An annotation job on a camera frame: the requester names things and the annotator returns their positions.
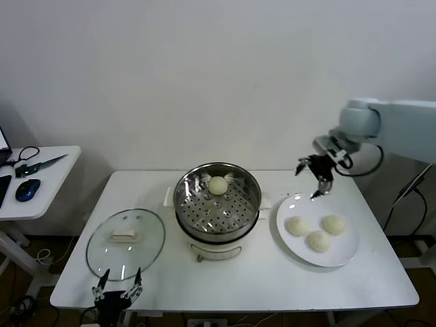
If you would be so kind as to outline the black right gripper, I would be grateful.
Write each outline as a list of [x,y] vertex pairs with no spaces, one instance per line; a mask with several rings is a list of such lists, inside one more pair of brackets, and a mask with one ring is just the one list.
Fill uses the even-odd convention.
[[303,170],[309,169],[318,181],[317,189],[311,195],[314,200],[321,196],[328,195],[332,189],[333,174],[332,169],[336,163],[329,155],[310,155],[298,160],[298,165],[295,169],[295,176],[298,176]]

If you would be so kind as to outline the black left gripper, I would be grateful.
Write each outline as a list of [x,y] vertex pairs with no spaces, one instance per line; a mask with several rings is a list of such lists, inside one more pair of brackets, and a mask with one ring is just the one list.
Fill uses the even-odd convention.
[[95,308],[98,311],[97,323],[101,327],[114,327],[118,324],[121,313],[130,308],[143,291],[141,268],[138,269],[134,284],[125,292],[112,291],[103,292],[108,281],[110,269],[108,268],[104,275],[99,279],[96,287],[92,287]]

